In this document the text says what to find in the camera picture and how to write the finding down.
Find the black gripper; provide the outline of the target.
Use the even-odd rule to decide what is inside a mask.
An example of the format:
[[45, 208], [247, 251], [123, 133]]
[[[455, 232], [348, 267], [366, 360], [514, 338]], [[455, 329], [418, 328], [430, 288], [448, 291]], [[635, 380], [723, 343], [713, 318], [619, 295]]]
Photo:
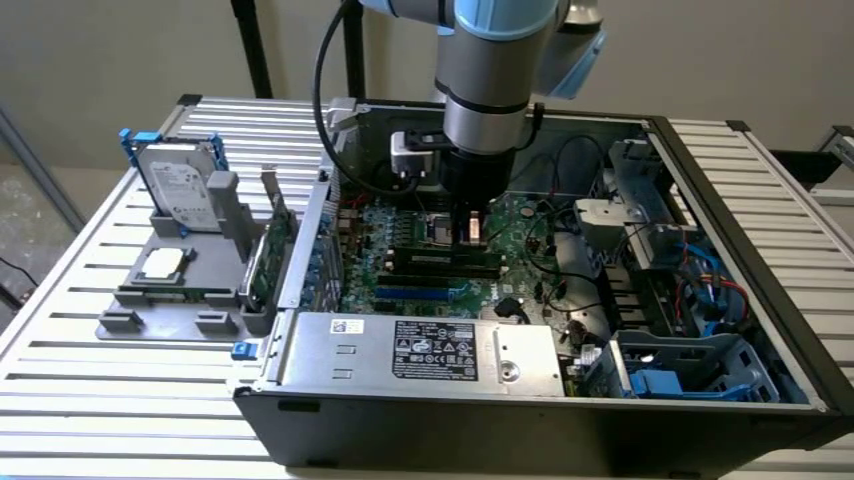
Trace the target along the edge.
[[454, 149], [444, 155], [444, 190], [451, 197], [452, 244], [471, 241], [471, 215], [476, 214], [482, 232], [488, 203], [510, 183], [515, 149], [499, 154], [475, 154]]

